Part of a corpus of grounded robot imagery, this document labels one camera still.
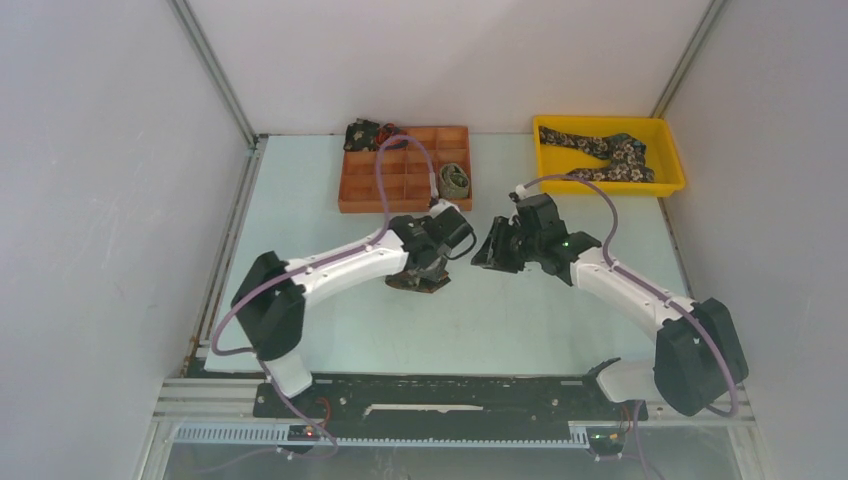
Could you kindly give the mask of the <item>green orange patterned tie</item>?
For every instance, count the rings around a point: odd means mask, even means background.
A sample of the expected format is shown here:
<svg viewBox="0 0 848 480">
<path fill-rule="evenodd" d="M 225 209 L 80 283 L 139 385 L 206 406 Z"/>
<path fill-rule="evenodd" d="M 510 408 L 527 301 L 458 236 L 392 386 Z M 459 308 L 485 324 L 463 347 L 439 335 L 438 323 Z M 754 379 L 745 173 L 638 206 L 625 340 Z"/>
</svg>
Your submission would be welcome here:
<svg viewBox="0 0 848 480">
<path fill-rule="evenodd" d="M 384 284 L 388 287 L 415 293 L 432 294 L 443 288 L 450 282 L 447 272 L 438 274 L 435 278 L 414 275 L 410 272 L 401 272 L 387 275 Z"/>
</svg>

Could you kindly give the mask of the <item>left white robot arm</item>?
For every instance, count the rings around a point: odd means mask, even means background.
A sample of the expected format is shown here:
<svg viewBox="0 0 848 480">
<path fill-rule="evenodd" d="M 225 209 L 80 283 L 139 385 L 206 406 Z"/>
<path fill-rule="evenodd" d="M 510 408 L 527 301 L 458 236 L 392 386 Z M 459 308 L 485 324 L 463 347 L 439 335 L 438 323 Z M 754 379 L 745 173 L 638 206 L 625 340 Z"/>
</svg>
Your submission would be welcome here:
<svg viewBox="0 0 848 480">
<path fill-rule="evenodd" d="M 476 235 L 459 208 L 438 200 L 429 213 L 385 217 L 365 238 L 306 258 L 281 260 L 275 252 L 258 256 L 222 320 L 236 320 L 269 381 L 277 402 L 292 416 L 304 416 L 316 403 L 312 374 L 298 351 L 306 311 L 361 283 L 398 277 L 432 291 L 448 281 L 446 265 L 461 258 L 464 241 Z"/>
</svg>

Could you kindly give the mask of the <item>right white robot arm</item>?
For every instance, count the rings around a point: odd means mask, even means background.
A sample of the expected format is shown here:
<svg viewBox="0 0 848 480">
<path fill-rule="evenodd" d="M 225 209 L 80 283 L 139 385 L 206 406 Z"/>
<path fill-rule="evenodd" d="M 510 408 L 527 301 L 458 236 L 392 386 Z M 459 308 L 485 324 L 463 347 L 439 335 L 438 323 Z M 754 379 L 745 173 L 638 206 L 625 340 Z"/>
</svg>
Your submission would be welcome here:
<svg viewBox="0 0 848 480">
<path fill-rule="evenodd" d="M 519 273 L 529 263 L 570 287 L 588 292 L 620 314 L 654 345 L 652 359 L 613 359 L 597 367 L 581 392 L 585 411 L 606 418 L 622 402 L 659 395 L 678 413 L 718 413 L 727 396 L 730 417 L 739 409 L 738 386 L 749 375 L 729 308 L 715 298 L 696 301 L 635 273 L 609 246 L 583 231 L 569 231 L 547 194 L 516 199 L 510 217 L 498 216 L 472 265 Z"/>
</svg>

